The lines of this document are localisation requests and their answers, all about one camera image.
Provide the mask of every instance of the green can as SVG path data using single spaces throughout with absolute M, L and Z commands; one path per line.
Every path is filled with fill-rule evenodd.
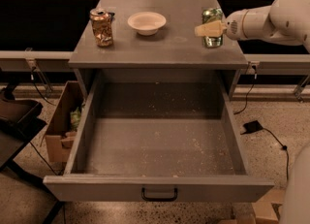
M 222 20 L 223 11 L 221 8 L 210 8 L 202 12 L 202 24 L 215 20 Z M 206 48 L 217 48 L 223 44 L 223 35 L 220 37 L 202 37 L 202 43 Z

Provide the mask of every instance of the floor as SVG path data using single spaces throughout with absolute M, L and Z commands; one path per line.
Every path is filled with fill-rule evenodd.
M 48 100 L 57 104 L 62 86 Z M 235 112 L 245 106 L 247 85 L 243 86 L 236 100 L 232 101 Z M 44 105 L 40 118 L 50 121 L 55 106 L 38 98 L 31 87 L 18 87 L 16 97 L 35 99 Z M 290 167 L 300 150 L 310 142 L 310 101 L 299 103 L 294 98 L 279 101 L 257 97 L 249 94 L 247 107 L 235 115 L 240 134 L 244 133 L 243 124 L 258 120 L 270 130 L 283 144 L 288 146 Z M 44 140 L 45 129 L 32 141 L 33 145 L 47 160 Z M 251 176 L 265 177 L 274 181 L 276 188 L 284 189 L 286 180 L 286 154 L 279 143 L 268 132 L 262 130 L 254 134 L 241 135 L 246 149 Z M 28 145 L 21 151 L 15 161 L 27 172 L 44 177 L 52 175 L 52 171 L 38 156 L 34 148 Z M 61 163 L 50 163 L 54 170 L 61 170 Z M 16 178 L 9 169 L 0 174 L 0 219 L 1 223 L 42 223 L 55 199 L 46 192 L 34 188 Z M 54 219 L 53 223 L 218 223 L 222 219 L 230 219 L 232 212 L 251 212 L 248 204 L 232 203 L 67 203 Z

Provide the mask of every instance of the gray tabletop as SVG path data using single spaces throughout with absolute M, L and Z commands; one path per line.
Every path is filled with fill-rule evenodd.
M 224 36 L 219 48 L 205 48 L 196 37 L 202 10 L 219 7 L 217 0 L 101 0 L 99 6 L 115 13 L 114 44 L 99 48 L 89 22 L 69 61 L 72 68 L 207 68 L 241 69 L 247 63 L 236 41 Z M 167 23 L 153 36 L 142 36 L 127 23 L 130 15 L 156 12 Z

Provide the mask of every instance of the can lid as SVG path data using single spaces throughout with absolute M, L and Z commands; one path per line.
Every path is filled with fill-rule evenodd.
M 105 9 L 97 8 L 90 11 L 90 14 L 93 16 L 103 16 L 107 13 Z

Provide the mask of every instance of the black handle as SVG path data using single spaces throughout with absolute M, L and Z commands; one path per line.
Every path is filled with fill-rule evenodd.
M 171 198 L 152 198 L 152 197 L 146 197 L 145 196 L 146 193 L 146 189 L 142 188 L 142 198 L 146 201 L 146 202 L 173 202 L 177 199 L 177 188 L 174 188 L 174 195 Z

